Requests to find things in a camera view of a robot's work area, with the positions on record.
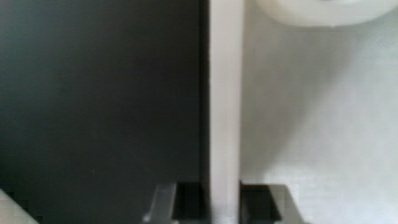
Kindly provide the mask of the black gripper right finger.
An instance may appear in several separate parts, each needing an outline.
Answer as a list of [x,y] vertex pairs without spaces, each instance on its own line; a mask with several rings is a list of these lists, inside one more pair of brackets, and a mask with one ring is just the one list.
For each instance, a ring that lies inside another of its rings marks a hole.
[[306,224],[284,185],[240,186],[240,224]]

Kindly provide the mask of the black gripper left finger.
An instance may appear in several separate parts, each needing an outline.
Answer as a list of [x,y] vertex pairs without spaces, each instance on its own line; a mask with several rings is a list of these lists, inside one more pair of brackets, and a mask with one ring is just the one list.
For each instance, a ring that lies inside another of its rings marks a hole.
[[140,224],[210,224],[208,200],[199,182],[156,186]]

